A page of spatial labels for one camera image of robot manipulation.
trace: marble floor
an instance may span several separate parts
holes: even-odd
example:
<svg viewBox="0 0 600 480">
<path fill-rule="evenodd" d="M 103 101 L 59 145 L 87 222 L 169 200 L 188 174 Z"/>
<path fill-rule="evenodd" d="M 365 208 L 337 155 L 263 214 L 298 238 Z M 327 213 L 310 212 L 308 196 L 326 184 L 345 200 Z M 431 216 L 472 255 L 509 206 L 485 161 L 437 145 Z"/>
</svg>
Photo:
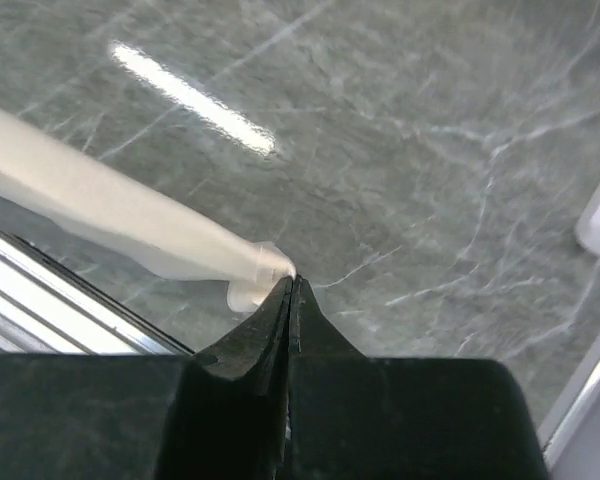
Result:
<svg viewBox="0 0 600 480">
<path fill-rule="evenodd" d="M 536 422 L 600 330 L 572 234 L 600 180 L 600 0 L 0 0 L 0 107 L 274 240 L 365 353 L 504 361 Z M 193 348 L 241 320 L 221 283 L 2 200 L 0 226 Z"/>
</svg>

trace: gray marble surface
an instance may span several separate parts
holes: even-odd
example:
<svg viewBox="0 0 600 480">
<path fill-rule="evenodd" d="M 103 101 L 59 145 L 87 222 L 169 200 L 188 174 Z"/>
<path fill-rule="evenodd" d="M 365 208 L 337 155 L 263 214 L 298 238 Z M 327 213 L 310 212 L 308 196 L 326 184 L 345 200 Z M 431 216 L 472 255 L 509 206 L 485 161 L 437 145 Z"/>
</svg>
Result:
<svg viewBox="0 0 600 480">
<path fill-rule="evenodd" d="M 600 330 L 572 235 L 600 180 L 600 0 L 0 0 L 0 107 L 275 240 L 364 352 L 505 361 L 537 422 Z M 193 348 L 241 320 L 222 284 L 1 200 L 0 226 Z"/>
</svg>

